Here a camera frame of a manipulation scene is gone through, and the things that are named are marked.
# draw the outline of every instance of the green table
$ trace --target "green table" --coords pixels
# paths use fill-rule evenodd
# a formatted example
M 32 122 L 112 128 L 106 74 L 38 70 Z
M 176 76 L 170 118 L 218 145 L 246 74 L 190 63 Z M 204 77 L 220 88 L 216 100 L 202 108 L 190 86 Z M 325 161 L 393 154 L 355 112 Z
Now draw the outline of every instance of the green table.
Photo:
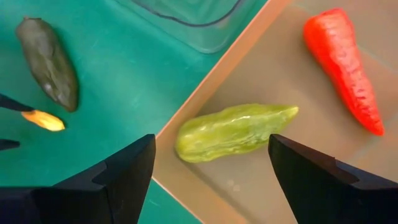
M 23 16 L 45 19 L 62 36 L 80 80 L 76 113 L 52 103 L 31 77 L 14 35 Z M 68 126 L 50 133 L 0 110 L 0 136 L 22 142 L 17 150 L 0 152 L 0 185 L 53 185 L 158 133 L 224 51 L 200 54 L 113 0 L 0 0 L 0 91 Z M 198 220 L 152 181 L 140 223 Z

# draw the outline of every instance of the red carrot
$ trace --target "red carrot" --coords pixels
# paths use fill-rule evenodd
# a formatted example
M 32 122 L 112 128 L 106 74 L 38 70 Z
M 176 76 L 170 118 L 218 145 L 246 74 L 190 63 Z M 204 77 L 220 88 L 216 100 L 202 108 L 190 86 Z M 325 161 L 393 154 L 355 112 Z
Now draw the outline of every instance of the red carrot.
M 370 132 L 382 136 L 384 127 L 373 88 L 345 12 L 332 9 L 311 17 L 304 25 L 304 39 L 354 117 Z

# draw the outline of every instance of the green pickle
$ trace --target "green pickle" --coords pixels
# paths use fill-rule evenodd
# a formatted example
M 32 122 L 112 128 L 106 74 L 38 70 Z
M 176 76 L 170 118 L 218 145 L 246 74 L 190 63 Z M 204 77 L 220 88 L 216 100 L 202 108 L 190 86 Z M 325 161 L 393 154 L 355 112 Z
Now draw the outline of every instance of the green pickle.
M 75 111 L 78 106 L 75 69 L 51 25 L 40 18 L 25 17 L 16 34 L 30 72 L 43 91 L 67 111 Z
M 178 132 L 176 151 L 187 162 L 208 162 L 251 152 L 268 143 L 299 112 L 297 106 L 246 104 L 187 121 Z

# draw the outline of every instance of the tan tray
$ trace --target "tan tray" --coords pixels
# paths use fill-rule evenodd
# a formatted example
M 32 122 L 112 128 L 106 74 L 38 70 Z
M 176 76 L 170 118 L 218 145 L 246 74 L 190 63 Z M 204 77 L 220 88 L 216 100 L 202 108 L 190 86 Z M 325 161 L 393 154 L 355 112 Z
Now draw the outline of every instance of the tan tray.
M 366 2 L 392 11 L 387 9 L 392 7 L 387 1 L 300 0 L 286 8 L 288 0 L 269 1 L 158 135 L 154 179 L 203 223 L 295 223 L 266 147 L 196 165 L 182 162 L 174 152 L 179 127 L 192 117 L 243 103 L 278 103 L 300 107 L 282 135 L 398 181 L 398 76 L 390 66 L 398 51 L 386 49 L 380 55 L 386 41 L 396 46 L 395 38 L 386 34 L 369 37 L 369 30 L 361 30 L 363 23 L 373 30 L 386 25 L 382 11 L 353 10 L 363 8 Z M 345 8 L 359 27 L 364 67 L 386 125 L 382 138 L 367 132 L 351 116 L 303 43 L 304 22 L 312 14 L 335 6 Z M 398 34 L 398 28 L 387 25 L 389 32 Z

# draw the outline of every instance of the yellow object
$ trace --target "yellow object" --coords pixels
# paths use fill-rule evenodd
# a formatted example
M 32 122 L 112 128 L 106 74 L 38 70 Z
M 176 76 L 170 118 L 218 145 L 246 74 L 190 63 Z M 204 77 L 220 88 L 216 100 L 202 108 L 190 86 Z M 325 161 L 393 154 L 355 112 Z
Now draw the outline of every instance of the yellow object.
M 22 112 L 22 116 L 26 120 L 50 131 L 62 131 L 65 129 L 65 125 L 59 118 L 43 111 L 33 110 Z

